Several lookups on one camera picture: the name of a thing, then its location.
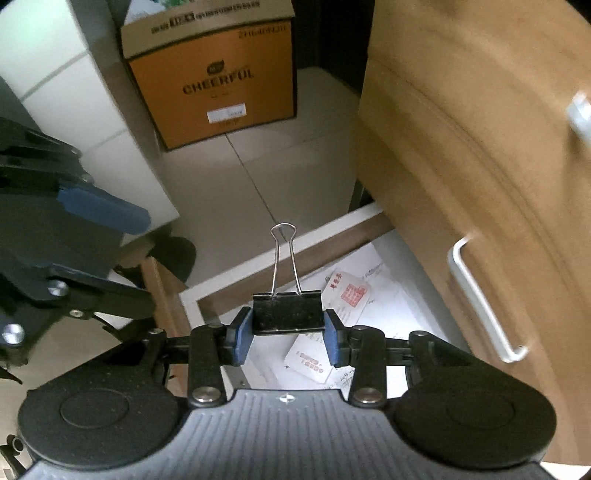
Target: metal screw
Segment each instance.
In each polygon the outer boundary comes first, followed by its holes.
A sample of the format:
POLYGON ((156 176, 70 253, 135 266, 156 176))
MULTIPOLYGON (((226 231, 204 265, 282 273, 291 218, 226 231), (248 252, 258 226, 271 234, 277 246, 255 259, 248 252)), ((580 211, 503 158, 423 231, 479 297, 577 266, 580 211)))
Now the metal screw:
POLYGON ((372 405, 382 401, 384 396, 379 390, 371 387, 360 388, 353 394, 353 398, 365 405, 372 405))
POLYGON ((279 401, 282 401, 286 405, 295 400, 296 398, 291 393, 284 393, 282 396, 279 397, 279 401))
POLYGON ((12 439, 12 448, 17 452, 22 452, 25 449, 25 446, 22 444, 21 439, 14 437, 12 439))
POLYGON ((9 323, 4 326, 2 338, 9 345, 19 345, 25 339, 25 330, 17 323, 9 323))
POLYGON ((49 286, 47 287, 50 295, 54 297, 65 297, 68 295, 68 284, 61 280, 50 280, 49 286))
POLYGON ((193 390, 192 395, 199 403, 211 403, 219 400, 222 392, 215 387, 198 387, 193 390))

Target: cabinet handle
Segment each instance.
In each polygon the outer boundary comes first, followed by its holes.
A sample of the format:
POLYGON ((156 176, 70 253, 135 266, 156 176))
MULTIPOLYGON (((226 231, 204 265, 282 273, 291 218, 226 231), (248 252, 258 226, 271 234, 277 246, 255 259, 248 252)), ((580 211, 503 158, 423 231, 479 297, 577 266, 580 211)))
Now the cabinet handle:
POLYGON ((523 360, 529 349, 524 345, 520 345, 515 349, 511 346, 503 327, 496 318, 495 312, 493 312, 491 305, 462 259, 461 250, 467 243, 468 237, 462 238, 456 242, 447 254, 447 263, 452 275, 457 280, 476 315, 478 315, 491 339, 492 346, 501 360, 507 364, 523 360))
POLYGON ((566 109, 571 128, 591 145, 591 103, 583 92, 577 93, 566 109))

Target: metal handle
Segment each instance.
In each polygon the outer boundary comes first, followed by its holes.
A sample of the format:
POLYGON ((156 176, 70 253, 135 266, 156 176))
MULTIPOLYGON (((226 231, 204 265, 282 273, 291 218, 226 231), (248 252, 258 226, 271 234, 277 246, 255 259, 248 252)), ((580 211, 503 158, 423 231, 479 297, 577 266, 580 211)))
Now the metal handle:
POLYGON ((290 244, 290 257, 291 257, 291 266, 294 269, 294 276, 295 276, 295 290, 297 291, 298 295, 301 295, 301 287, 300 287, 300 278, 297 275, 296 270, 296 258, 294 256, 294 238, 297 235, 297 228, 295 225, 291 223, 278 223, 273 228, 271 228, 271 235, 275 239, 275 268, 273 269, 273 284, 271 286, 271 295, 275 295, 275 290, 277 289, 277 268, 279 266, 279 239, 275 235, 275 230, 280 229, 282 226, 289 226, 294 229, 294 232, 290 239, 288 240, 290 244))
POLYGON ((493 312, 491 305, 488 303, 478 283, 462 259, 460 251, 467 243, 468 237, 462 238, 456 242, 447 254, 447 263, 452 271, 452 275, 462 288, 478 318, 480 318, 491 339, 492 346, 495 348, 499 357, 501 357, 501 360, 507 364, 523 360, 529 349, 524 345, 520 345, 515 349, 511 346, 503 327, 496 318, 495 312, 493 312))
POLYGON ((571 128, 591 145, 591 103, 583 92, 577 93, 566 109, 571 128))

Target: binder clip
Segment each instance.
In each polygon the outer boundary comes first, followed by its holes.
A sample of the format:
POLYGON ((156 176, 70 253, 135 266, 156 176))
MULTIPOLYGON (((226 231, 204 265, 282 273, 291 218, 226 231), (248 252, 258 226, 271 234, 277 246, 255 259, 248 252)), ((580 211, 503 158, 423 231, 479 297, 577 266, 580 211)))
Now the binder clip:
POLYGON ((268 293, 255 293, 253 301, 254 335, 279 335, 287 333, 309 333, 324 330, 324 313, 320 290, 302 291, 300 278, 297 274, 296 259, 294 257, 293 241, 297 228, 291 223, 278 223, 271 228, 271 235, 275 239, 275 267, 273 269, 273 283, 268 293), (291 265, 295 276, 295 292, 277 292, 277 269, 279 266, 279 239, 277 231, 283 226, 293 229, 288 243, 290 248, 291 265))

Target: cardboard box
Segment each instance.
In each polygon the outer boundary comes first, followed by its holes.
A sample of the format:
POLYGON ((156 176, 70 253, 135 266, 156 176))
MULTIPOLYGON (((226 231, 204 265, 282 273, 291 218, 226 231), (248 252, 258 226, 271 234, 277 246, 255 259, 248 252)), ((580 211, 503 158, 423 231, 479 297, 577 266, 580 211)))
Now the cardboard box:
POLYGON ((168 149, 296 113, 290 0, 200 0, 121 28, 168 149))

